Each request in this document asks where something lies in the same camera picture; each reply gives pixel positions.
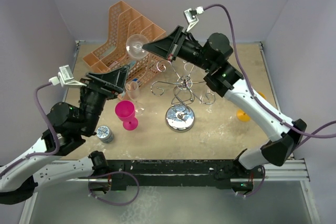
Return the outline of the clear round wine glass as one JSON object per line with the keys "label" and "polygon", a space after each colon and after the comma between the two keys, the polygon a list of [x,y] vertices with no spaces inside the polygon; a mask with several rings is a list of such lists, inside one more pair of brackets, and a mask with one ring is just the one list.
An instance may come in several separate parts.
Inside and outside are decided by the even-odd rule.
{"label": "clear round wine glass", "polygon": [[149,43],[149,40],[144,35],[134,34],[127,39],[126,51],[131,58],[141,60],[149,54],[143,49],[143,46],[147,43]]}

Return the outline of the clear champagne flute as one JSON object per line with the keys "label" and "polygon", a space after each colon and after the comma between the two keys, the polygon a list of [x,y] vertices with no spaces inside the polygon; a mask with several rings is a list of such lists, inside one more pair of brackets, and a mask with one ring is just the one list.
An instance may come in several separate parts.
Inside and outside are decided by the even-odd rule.
{"label": "clear champagne flute", "polygon": [[207,84],[204,81],[204,77],[206,76],[206,72],[202,69],[198,70],[198,73],[200,75],[200,85],[199,85],[199,104],[200,105],[206,105],[208,108],[212,106],[212,104],[215,102],[215,95],[211,92],[211,90],[208,88]]}

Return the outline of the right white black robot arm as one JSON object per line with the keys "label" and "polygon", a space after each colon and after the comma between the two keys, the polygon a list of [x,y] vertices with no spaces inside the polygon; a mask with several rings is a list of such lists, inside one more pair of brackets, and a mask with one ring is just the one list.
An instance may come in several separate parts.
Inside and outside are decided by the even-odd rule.
{"label": "right white black robot arm", "polygon": [[224,34],[213,33],[204,45],[200,45],[191,34],[177,26],[170,35],[144,44],[142,48],[169,62],[181,58],[203,69],[207,73],[204,77],[207,86],[246,112],[265,132],[266,144],[246,149],[234,159],[233,170],[238,177],[246,177],[261,165],[282,166],[300,144],[306,122],[282,114],[247,84],[247,78],[228,62],[234,50]]}

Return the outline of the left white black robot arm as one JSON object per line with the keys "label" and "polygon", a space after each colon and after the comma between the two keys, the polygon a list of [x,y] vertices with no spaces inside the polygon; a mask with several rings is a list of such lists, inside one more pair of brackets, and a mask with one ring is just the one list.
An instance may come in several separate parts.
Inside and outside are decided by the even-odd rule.
{"label": "left white black robot arm", "polygon": [[72,178],[104,177],[110,171],[104,154],[94,151],[77,161],[55,166],[53,161],[70,154],[96,135],[96,127],[106,101],[116,99],[124,90],[128,65],[106,73],[87,72],[75,80],[68,65],[59,67],[57,76],[38,87],[79,88],[79,105],[57,102],[45,113],[37,97],[35,104],[47,124],[47,130],[27,151],[1,166],[1,204],[15,205],[26,201],[44,187]]}

